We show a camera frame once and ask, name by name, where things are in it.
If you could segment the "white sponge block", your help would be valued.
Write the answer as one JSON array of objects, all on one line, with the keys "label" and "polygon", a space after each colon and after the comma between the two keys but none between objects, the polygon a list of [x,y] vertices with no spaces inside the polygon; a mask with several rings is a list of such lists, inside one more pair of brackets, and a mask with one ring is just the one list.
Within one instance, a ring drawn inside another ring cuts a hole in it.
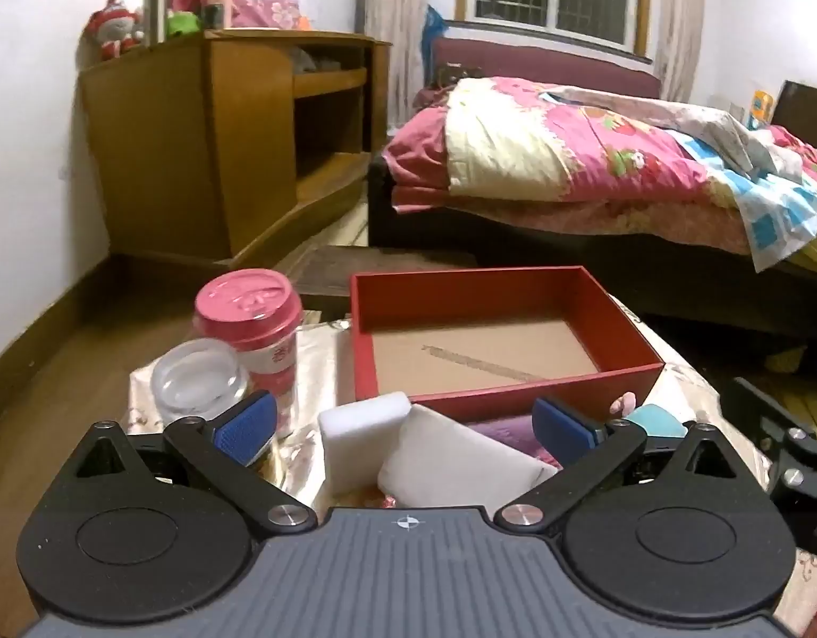
[{"label": "white sponge block", "polygon": [[386,393],[325,410],[317,418],[332,496],[374,487],[411,410],[408,396]]}]

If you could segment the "white foam block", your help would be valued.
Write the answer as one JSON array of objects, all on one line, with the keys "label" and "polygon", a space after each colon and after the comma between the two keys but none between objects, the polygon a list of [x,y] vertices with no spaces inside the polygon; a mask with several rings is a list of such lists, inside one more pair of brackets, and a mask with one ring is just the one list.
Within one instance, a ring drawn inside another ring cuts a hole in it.
[{"label": "white foam block", "polygon": [[491,516],[558,468],[424,406],[413,406],[378,474],[404,508],[481,507]]}]

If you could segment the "teal pig plush toy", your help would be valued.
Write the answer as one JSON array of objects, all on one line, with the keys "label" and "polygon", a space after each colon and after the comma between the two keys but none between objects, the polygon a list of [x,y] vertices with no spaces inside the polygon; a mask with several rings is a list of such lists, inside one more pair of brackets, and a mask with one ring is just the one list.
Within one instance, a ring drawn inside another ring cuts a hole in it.
[{"label": "teal pig plush toy", "polygon": [[671,412],[656,405],[639,405],[634,393],[623,393],[610,405],[613,419],[635,423],[651,438],[684,438],[688,429]]}]

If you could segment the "clear glass jar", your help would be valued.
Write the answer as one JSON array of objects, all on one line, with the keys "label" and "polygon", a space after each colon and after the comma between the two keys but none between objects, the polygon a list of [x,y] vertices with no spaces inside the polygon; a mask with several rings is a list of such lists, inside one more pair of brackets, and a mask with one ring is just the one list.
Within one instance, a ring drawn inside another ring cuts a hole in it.
[{"label": "clear glass jar", "polygon": [[246,396],[250,374],[228,344],[196,339],[157,360],[150,390],[163,425],[191,416],[210,421]]}]

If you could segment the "floral satin tablecloth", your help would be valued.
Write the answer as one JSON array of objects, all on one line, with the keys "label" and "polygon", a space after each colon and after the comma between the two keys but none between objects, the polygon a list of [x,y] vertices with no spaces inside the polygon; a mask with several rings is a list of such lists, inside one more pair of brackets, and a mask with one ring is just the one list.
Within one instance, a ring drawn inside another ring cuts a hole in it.
[{"label": "floral satin tablecloth", "polygon": [[[698,370],[635,313],[627,314],[639,333],[665,362],[647,397],[678,416],[698,416],[724,429],[740,457],[761,485],[769,484],[771,462],[721,418],[717,392]],[[299,494],[307,504],[327,502],[322,444],[317,415],[355,399],[348,321],[306,324],[297,334],[296,397],[286,412],[287,432],[273,452],[270,477]],[[817,636],[817,557],[801,551],[776,611],[787,628]]]}]

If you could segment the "pink lidded drink cup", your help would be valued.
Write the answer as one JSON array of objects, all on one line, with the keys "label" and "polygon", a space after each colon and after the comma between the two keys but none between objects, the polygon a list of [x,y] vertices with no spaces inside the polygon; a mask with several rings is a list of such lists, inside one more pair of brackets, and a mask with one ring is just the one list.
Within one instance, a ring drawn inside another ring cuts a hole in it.
[{"label": "pink lidded drink cup", "polygon": [[195,297],[193,325],[200,337],[231,346],[252,384],[276,399],[279,438],[289,435],[293,422],[301,320],[303,307],[289,278],[264,268],[220,275]]}]

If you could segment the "red cardboard box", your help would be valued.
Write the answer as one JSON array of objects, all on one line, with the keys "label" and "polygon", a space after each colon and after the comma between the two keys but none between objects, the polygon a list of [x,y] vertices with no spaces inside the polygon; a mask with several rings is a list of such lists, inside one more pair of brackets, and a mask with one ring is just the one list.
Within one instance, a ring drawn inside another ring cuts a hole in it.
[{"label": "red cardboard box", "polygon": [[356,399],[401,392],[460,422],[523,415],[538,398],[603,419],[663,370],[582,266],[358,274],[351,323]]}]

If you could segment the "pink floral quilt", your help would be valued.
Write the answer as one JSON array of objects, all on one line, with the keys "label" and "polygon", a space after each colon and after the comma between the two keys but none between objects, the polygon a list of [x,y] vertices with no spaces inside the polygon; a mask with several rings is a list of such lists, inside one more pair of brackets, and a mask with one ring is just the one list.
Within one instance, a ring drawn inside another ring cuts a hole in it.
[{"label": "pink floral quilt", "polygon": [[397,211],[568,235],[655,235],[817,272],[817,148],[702,105],[465,78],[382,152]]}]

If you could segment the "wooden cabinet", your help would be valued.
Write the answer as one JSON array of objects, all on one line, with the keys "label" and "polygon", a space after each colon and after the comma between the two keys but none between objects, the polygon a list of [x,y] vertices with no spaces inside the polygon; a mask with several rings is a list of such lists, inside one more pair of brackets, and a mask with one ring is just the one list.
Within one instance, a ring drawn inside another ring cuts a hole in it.
[{"label": "wooden cabinet", "polygon": [[201,271],[286,256],[361,197],[388,63],[368,36],[230,29],[82,71],[111,252]]}]

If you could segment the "orange blue box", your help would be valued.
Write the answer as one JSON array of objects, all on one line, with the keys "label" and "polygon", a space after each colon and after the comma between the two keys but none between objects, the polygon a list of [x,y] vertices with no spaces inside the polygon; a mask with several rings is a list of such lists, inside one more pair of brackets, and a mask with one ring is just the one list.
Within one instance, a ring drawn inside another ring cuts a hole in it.
[{"label": "orange blue box", "polygon": [[748,110],[747,127],[750,130],[758,130],[770,124],[773,115],[774,98],[763,89],[757,89],[751,98],[750,110]]}]

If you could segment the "green plush toy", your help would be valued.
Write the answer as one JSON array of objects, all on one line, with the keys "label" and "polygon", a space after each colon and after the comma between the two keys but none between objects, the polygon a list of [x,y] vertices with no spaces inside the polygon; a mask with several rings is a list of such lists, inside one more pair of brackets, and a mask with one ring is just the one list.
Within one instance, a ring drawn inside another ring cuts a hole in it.
[{"label": "green plush toy", "polygon": [[166,38],[175,39],[181,36],[199,33],[202,29],[200,18],[192,12],[172,12],[166,18]]}]

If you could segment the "red santa plush doll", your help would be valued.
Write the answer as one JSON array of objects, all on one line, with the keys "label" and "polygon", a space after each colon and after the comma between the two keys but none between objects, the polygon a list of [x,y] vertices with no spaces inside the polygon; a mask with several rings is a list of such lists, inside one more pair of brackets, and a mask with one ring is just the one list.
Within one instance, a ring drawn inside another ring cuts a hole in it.
[{"label": "red santa plush doll", "polygon": [[102,9],[91,14],[84,35],[96,43],[103,61],[120,58],[143,43],[141,16],[121,0],[107,0]]}]

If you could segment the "beige right curtain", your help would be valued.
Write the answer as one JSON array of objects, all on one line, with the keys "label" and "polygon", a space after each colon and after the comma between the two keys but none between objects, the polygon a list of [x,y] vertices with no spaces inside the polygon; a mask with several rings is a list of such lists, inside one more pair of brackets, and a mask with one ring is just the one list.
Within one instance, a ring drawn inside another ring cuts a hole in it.
[{"label": "beige right curtain", "polygon": [[705,0],[661,0],[655,72],[661,98],[688,102],[700,60]]}]

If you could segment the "steel thermos bottle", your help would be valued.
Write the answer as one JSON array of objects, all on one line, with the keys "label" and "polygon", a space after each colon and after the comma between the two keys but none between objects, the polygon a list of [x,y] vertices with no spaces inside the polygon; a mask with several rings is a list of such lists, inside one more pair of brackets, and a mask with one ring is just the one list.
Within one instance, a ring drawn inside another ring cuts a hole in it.
[{"label": "steel thermos bottle", "polygon": [[143,0],[143,42],[159,45],[166,39],[167,0]]}]

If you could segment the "beige left curtain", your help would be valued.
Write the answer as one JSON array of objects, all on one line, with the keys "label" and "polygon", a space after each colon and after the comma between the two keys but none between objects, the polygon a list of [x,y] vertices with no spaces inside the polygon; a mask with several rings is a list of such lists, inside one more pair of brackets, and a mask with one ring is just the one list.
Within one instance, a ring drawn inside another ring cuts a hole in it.
[{"label": "beige left curtain", "polygon": [[390,43],[388,128],[396,130],[412,115],[412,101],[424,85],[421,39],[428,0],[364,0],[364,33]]}]

